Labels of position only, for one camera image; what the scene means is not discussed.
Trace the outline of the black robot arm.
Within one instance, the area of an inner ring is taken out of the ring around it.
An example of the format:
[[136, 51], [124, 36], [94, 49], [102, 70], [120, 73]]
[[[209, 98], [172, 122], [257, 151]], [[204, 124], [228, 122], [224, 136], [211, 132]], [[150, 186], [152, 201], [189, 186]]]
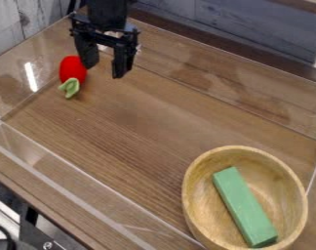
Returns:
[[114, 50], [113, 77], [122, 78], [132, 71], [137, 54], [140, 30], [128, 22], [133, 0], [86, 0], [85, 15], [72, 12], [72, 36], [86, 69], [100, 63], [98, 46]]

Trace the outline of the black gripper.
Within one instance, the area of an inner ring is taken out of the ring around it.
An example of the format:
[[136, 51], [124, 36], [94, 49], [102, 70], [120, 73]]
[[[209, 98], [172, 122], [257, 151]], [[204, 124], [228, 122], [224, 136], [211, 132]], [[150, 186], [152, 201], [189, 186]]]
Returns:
[[97, 44], [114, 47], [113, 77], [122, 78], [132, 70], [134, 56], [138, 47], [140, 30], [137, 26], [126, 22], [125, 26], [101, 27], [89, 17], [78, 13], [69, 15], [73, 27], [72, 36], [76, 37], [76, 46], [81, 62], [86, 69], [92, 69], [100, 63]]

